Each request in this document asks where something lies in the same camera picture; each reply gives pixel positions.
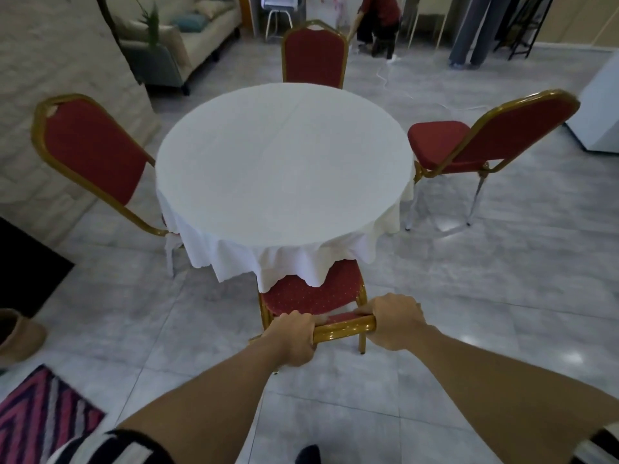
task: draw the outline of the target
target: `round table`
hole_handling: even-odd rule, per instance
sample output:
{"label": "round table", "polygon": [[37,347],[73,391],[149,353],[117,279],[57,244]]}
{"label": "round table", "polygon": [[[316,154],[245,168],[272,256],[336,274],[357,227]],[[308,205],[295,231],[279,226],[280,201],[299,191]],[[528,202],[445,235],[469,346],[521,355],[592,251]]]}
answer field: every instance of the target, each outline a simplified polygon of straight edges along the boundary
{"label": "round table", "polygon": [[320,286],[343,258],[370,263],[412,199],[413,154],[385,110],[351,92],[273,83],[184,116],[155,166],[168,229],[219,281],[256,273]]}

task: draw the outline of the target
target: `red shirt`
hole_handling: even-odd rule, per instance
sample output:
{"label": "red shirt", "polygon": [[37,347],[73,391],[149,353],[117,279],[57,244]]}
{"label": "red shirt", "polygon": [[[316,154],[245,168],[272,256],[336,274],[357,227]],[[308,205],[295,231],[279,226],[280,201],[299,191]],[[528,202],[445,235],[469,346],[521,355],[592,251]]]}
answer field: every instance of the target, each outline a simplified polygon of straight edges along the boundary
{"label": "red shirt", "polygon": [[396,0],[363,0],[360,11],[376,11],[381,26],[387,27],[399,22],[400,8]]}

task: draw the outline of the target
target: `gray marble floor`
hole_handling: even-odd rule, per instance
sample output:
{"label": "gray marble floor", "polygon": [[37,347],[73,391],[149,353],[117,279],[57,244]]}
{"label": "gray marble floor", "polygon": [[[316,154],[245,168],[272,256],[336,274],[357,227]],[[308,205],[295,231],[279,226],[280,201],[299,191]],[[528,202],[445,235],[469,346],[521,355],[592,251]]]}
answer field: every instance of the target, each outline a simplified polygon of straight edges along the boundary
{"label": "gray marble floor", "polygon": [[[351,55],[345,89],[405,129],[441,119],[472,124],[486,107],[547,88],[578,92],[607,59],[536,49],[526,61],[501,53],[479,71],[455,72],[446,68],[447,51],[421,44],[397,53],[391,67]],[[196,105],[280,81],[280,71],[278,46],[229,45],[218,64],[191,78],[189,98],[153,94],[163,128],[149,151],[156,154]],[[416,226],[461,222],[475,185],[472,176],[426,182]],[[559,129],[491,176],[485,190],[463,233],[382,237],[375,263],[362,266],[369,295],[414,295],[448,335],[619,397],[619,158],[584,153]],[[158,222],[152,174],[131,206]],[[170,280],[162,246],[104,203],[94,205],[58,247],[77,266],[38,315],[49,341],[0,377],[0,399],[44,362],[107,412],[103,428],[110,428],[260,332],[251,275],[219,284],[179,251]],[[271,377],[238,462],[290,464],[314,442],[327,464],[497,462],[418,360],[372,344],[359,356],[354,340],[322,344],[311,364]]]}

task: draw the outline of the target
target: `plant pot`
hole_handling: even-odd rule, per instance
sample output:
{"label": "plant pot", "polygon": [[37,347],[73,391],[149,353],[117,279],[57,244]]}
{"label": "plant pot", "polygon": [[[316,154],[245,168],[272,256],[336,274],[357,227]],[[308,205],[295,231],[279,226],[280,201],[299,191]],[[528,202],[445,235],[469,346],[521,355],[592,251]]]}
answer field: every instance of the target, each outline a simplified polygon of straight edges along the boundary
{"label": "plant pot", "polygon": [[0,368],[34,355],[45,342],[47,331],[14,309],[0,309]]}

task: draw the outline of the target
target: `red banquet chair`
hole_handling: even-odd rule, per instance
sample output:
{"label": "red banquet chair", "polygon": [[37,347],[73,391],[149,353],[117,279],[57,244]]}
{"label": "red banquet chair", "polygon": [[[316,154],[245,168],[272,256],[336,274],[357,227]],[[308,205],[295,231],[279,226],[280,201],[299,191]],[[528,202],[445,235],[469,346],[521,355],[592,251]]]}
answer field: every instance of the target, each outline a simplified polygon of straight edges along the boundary
{"label": "red banquet chair", "polygon": [[[491,109],[470,128],[456,121],[414,124],[408,130],[408,141],[416,158],[414,183],[422,178],[458,172],[479,174],[479,184],[466,220],[466,225],[470,226],[486,178],[501,171],[523,151],[564,123],[579,107],[580,102],[569,92],[548,90]],[[500,162],[490,167],[489,161],[495,160]],[[417,193],[408,213],[407,230],[412,227],[416,200]]]}
{"label": "red banquet chair", "polygon": [[322,21],[309,21],[283,36],[284,83],[313,83],[342,89],[347,59],[346,38]]}
{"label": "red banquet chair", "polygon": [[[262,327],[266,330],[276,316],[292,311],[328,314],[353,301],[367,304],[365,283],[356,260],[339,260],[331,266],[324,283],[314,288],[297,275],[287,275],[267,291],[258,293]],[[359,335],[359,352],[365,353],[365,333],[376,329],[373,315],[344,312],[329,316],[326,325],[314,329],[314,343]]]}
{"label": "red banquet chair", "polygon": [[40,102],[30,138],[43,161],[117,210],[140,229],[165,236],[170,276],[172,251],[180,237],[146,223],[127,204],[146,164],[155,166],[131,136],[95,100],[83,94],[64,94]]}

